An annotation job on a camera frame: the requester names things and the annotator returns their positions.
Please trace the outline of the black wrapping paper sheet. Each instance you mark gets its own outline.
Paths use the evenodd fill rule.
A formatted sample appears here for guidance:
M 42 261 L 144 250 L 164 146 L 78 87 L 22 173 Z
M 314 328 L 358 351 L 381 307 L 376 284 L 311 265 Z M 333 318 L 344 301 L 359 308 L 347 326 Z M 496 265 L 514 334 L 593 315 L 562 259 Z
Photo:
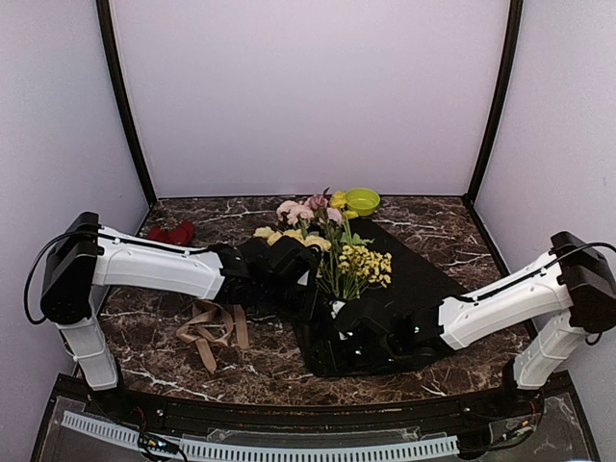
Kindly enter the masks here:
M 360 298 L 372 298 L 384 305 L 394 302 L 401 309 L 409 311 L 439 307 L 445 298 L 464 293 L 463 286 L 372 220 L 356 219 L 351 223 L 351 230 L 362 238 L 372 239 L 372 249 L 380 253 L 389 252 L 393 256 L 392 283 L 387 288 L 368 289 Z M 334 328 L 334 319 L 330 314 L 332 301 L 331 296 L 323 295 L 322 303 L 310 320 L 292 321 L 303 361 L 312 374 L 344 377 L 415 372 L 354 371 L 344 359 L 341 337 Z M 454 353 L 454 348 L 446 343 L 445 358 Z

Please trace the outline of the small yellow blossom spray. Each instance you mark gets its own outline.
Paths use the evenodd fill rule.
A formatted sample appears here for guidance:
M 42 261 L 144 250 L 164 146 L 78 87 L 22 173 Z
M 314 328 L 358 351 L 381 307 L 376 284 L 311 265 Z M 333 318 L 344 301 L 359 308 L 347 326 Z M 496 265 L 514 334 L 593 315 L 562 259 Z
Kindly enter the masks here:
M 389 252 L 344 244 L 321 263 L 317 285 L 337 300 L 360 298 L 368 289 L 387 288 L 392 283 L 392 262 Z

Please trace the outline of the pink fake flower stem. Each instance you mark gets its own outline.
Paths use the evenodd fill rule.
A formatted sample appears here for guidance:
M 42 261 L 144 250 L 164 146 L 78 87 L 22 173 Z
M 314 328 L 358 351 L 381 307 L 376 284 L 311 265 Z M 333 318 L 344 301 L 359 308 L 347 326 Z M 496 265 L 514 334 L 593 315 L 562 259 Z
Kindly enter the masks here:
M 322 193 L 314 194 L 306 200 L 306 205 L 312 211 L 308 230 L 318 232 L 324 239 L 333 242 L 337 240 L 343 231 L 344 218 L 339 209 L 330 206 L 329 189 Z
M 285 221 L 289 226 L 296 226 L 302 220 L 312 220 L 313 210 L 303 202 L 286 200 L 276 209 L 276 214 L 280 221 Z

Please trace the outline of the beige ribbon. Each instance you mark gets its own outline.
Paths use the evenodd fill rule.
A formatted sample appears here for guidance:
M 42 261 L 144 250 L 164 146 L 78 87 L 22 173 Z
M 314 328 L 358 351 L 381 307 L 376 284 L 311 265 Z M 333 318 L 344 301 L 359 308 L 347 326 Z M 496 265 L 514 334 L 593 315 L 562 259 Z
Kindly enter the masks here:
M 208 373 L 214 373 L 218 368 L 212 346 L 235 345 L 243 351 L 250 347 L 246 314 L 238 304 L 196 301 L 192 305 L 192 317 L 176 329 L 175 336 L 185 345 L 196 348 Z

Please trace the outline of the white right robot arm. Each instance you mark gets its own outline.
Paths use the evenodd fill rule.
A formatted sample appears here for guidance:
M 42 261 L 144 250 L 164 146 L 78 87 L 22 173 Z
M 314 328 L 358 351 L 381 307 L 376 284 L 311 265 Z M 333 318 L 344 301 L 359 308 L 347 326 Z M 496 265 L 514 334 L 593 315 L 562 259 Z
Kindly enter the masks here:
M 552 236 L 552 247 L 525 268 L 464 295 L 451 295 L 408 314 L 366 299 L 335 302 L 334 328 L 349 347 L 351 368 L 369 373 L 418 371 L 506 327 L 550 315 L 531 344 L 504 372 L 491 408 L 514 416 L 528 391 L 591 336 L 615 326 L 615 277 L 602 251 L 570 232 Z

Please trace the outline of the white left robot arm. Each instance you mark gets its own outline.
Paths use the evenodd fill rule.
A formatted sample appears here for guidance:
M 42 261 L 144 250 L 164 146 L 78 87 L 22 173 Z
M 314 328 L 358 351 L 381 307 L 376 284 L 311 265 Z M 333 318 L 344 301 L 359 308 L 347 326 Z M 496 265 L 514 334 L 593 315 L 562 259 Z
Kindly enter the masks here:
M 42 321 L 62 332 L 97 401 L 116 420 L 136 411 L 90 303 L 94 286 L 126 286 L 189 295 L 217 305 L 311 308 L 321 249 L 292 237 L 252 238 L 233 247 L 165 244 L 120 233 L 84 212 L 35 258 L 44 266 Z

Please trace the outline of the yellow fake flower stem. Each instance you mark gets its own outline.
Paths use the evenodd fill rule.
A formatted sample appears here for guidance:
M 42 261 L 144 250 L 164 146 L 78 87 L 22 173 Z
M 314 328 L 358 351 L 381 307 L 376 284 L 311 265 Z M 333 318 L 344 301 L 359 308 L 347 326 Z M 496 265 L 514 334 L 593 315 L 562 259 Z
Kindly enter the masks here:
M 332 208 L 339 209 L 342 212 L 344 222 L 343 222 L 343 231 L 341 234 L 341 244 L 349 245 L 349 246 L 366 246 L 368 244 L 372 244 L 372 239 L 364 239 L 356 232 L 351 231 L 350 221 L 355 218 L 364 218 L 358 217 L 355 214 L 348 213 L 344 211 L 346 206 L 345 200 L 345 192 L 334 192 L 330 198 L 330 206 Z

